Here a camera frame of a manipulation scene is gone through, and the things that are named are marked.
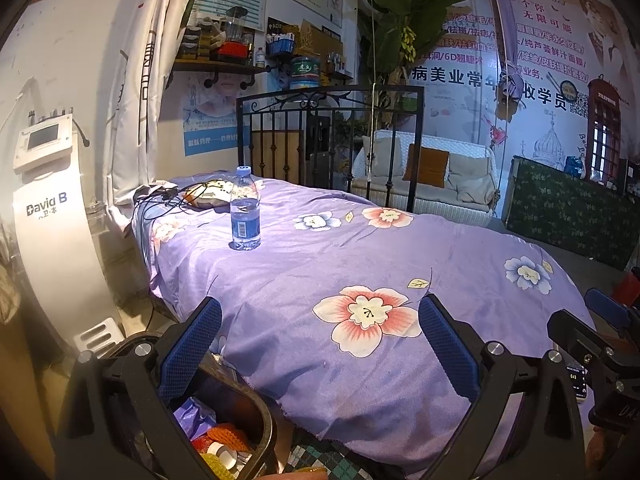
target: purple floral sheet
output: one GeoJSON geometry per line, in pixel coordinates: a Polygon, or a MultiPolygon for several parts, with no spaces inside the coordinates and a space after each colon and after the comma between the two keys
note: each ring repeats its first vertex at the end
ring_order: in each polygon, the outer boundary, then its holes
{"type": "MultiPolygon", "coordinates": [[[[151,291],[180,319],[216,298],[223,322],[213,350],[225,364],[293,423],[409,476],[433,461],[469,407],[421,333],[425,292],[516,354],[552,347],[546,322],[561,308],[593,326],[568,275],[520,238],[340,191],[267,179],[260,187],[262,244],[249,252],[230,248],[228,209],[138,208],[151,291]]],[[[506,440],[512,401],[484,464],[506,440]]]]}

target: white machine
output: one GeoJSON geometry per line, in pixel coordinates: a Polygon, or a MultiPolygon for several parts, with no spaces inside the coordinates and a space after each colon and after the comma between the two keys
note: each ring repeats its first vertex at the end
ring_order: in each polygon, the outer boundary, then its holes
{"type": "Polygon", "coordinates": [[[14,171],[15,232],[24,270],[60,337],[98,355],[124,338],[87,222],[71,114],[20,132],[14,171]]]}

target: blue textured pad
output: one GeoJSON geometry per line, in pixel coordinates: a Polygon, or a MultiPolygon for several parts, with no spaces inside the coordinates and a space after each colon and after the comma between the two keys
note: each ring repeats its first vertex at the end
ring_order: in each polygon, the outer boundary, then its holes
{"type": "Polygon", "coordinates": [[[210,298],[161,365],[158,396],[164,402],[184,394],[221,325],[222,307],[210,298]]]}
{"type": "Polygon", "coordinates": [[[584,304],[617,330],[628,328],[631,323],[626,306],[620,305],[597,288],[587,290],[584,304]]]}
{"type": "Polygon", "coordinates": [[[480,394],[478,364],[430,298],[422,298],[418,322],[453,389],[474,402],[480,394]]]}

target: yellow leaf print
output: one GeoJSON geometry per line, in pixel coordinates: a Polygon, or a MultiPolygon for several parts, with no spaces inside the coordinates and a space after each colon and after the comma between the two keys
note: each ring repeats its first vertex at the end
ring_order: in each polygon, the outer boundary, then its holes
{"type": "Polygon", "coordinates": [[[429,280],[423,280],[421,278],[414,278],[409,282],[406,288],[427,288],[429,286],[429,280]]]}

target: green floral table cover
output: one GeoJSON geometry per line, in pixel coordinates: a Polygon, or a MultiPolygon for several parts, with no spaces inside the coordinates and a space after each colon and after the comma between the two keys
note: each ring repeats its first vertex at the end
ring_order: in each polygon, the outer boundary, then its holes
{"type": "Polygon", "coordinates": [[[508,230],[623,270],[640,234],[640,205],[533,160],[513,184],[508,230]]]}

